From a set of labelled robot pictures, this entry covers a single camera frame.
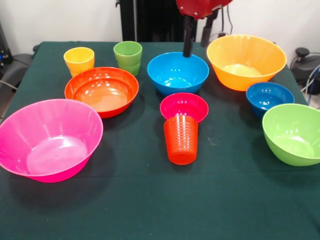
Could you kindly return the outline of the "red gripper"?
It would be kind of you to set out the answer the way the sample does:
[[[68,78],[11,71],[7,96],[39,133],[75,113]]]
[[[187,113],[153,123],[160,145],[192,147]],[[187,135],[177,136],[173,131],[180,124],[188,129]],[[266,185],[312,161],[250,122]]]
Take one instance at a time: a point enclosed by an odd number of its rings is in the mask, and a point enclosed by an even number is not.
[[[232,0],[176,0],[177,8],[184,15],[184,57],[189,58],[191,56],[192,45],[195,40],[195,20],[207,17],[200,41],[201,47],[206,48],[209,45],[213,22],[218,16],[219,9],[231,2]]]

